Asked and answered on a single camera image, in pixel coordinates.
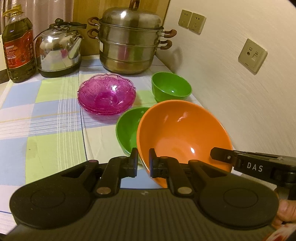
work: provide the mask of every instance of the kettle spout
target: kettle spout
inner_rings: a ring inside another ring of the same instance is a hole
[[[72,43],[71,46],[68,48],[68,57],[69,57],[69,59],[74,59],[74,58],[77,57],[82,39],[84,39],[83,36],[78,35],[76,37],[74,43]]]

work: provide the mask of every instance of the table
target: table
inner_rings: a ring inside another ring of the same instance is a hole
[[[159,71],[170,72],[155,56],[147,71],[126,76],[136,87],[133,107],[156,104],[151,76]],[[8,82],[0,96],[0,233],[15,226],[9,199],[20,186],[86,160],[107,163],[124,155],[115,134],[120,115],[96,116],[77,103],[79,85],[98,73],[108,71],[99,56],[87,56],[79,71],[68,76],[36,74],[23,83]],[[187,100],[200,105],[193,95]],[[137,177],[123,179],[121,187],[160,188],[141,167]]]

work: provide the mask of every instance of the green bowl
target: green bowl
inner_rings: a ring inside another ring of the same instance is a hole
[[[152,92],[157,102],[184,100],[192,92],[191,85],[182,77],[168,72],[158,72],[152,76]]]
[[[131,154],[133,147],[137,147],[137,129],[139,122],[149,107],[138,107],[124,112],[116,123],[116,137],[123,152]]]

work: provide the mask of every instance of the metal screw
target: metal screw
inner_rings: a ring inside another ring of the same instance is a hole
[[[102,194],[102,195],[106,195],[106,194],[109,194],[111,192],[111,188],[109,187],[100,187],[96,190],[96,192],[98,194]]]
[[[178,188],[177,191],[180,194],[190,194],[190,193],[192,193],[192,189],[189,188],[189,187],[180,187],[180,188]]]

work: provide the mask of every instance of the orange bowl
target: orange bowl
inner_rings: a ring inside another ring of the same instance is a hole
[[[228,172],[232,168],[210,156],[213,147],[232,150],[227,132],[210,112],[188,101],[167,100],[148,109],[139,123],[137,147],[148,172],[150,148],[180,163],[199,160]],[[154,180],[167,187],[165,179]]]

